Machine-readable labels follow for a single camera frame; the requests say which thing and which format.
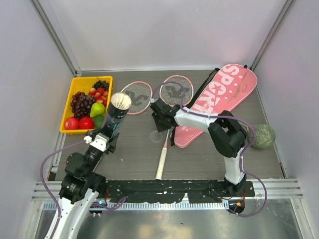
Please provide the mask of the clear tube lid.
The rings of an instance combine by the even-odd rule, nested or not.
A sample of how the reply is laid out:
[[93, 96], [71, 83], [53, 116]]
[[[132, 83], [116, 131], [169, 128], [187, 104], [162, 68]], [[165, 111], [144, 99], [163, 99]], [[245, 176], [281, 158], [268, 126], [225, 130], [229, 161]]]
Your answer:
[[160, 142], [162, 140], [162, 133], [156, 130], [150, 133], [150, 140], [154, 143]]

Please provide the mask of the black shuttlecock tube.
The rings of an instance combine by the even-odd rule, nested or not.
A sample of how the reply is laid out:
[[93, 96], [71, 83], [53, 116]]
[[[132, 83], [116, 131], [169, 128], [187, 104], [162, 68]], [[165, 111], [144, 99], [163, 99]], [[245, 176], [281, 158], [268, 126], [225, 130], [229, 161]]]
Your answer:
[[111, 101], [107, 108], [105, 122], [102, 126], [102, 130], [108, 135], [111, 136], [112, 134], [116, 134], [119, 131], [119, 128], [127, 115], [129, 110], [119, 110], [115, 108]]

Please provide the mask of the white shuttlecock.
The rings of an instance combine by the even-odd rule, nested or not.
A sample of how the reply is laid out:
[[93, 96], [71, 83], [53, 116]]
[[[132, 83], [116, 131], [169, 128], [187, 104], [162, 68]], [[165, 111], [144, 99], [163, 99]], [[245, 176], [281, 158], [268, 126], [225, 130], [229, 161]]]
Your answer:
[[111, 104], [119, 110], [129, 110], [132, 100], [127, 94], [119, 92], [112, 95]]

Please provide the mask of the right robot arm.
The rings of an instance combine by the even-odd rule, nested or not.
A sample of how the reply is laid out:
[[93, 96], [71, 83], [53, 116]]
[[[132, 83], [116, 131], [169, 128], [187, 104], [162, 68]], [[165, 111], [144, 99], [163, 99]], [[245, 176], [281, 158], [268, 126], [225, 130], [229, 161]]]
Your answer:
[[210, 135], [216, 150], [225, 162], [225, 190], [237, 196], [244, 189], [246, 174], [242, 167], [247, 133], [229, 111], [208, 114], [192, 111], [186, 107], [166, 104], [162, 99], [151, 100], [152, 117], [159, 132], [172, 127], [191, 127]]

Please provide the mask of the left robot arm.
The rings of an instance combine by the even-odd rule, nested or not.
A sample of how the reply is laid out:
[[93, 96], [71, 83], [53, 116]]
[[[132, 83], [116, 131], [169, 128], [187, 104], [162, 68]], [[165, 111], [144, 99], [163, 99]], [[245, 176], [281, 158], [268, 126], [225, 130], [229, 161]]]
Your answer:
[[61, 183], [59, 199], [55, 199], [57, 211], [46, 239], [75, 239], [96, 198], [107, 191], [106, 178], [94, 172], [104, 154], [116, 149], [119, 133], [104, 129], [88, 131], [84, 137], [89, 144], [84, 154], [74, 152], [67, 158], [65, 177]]

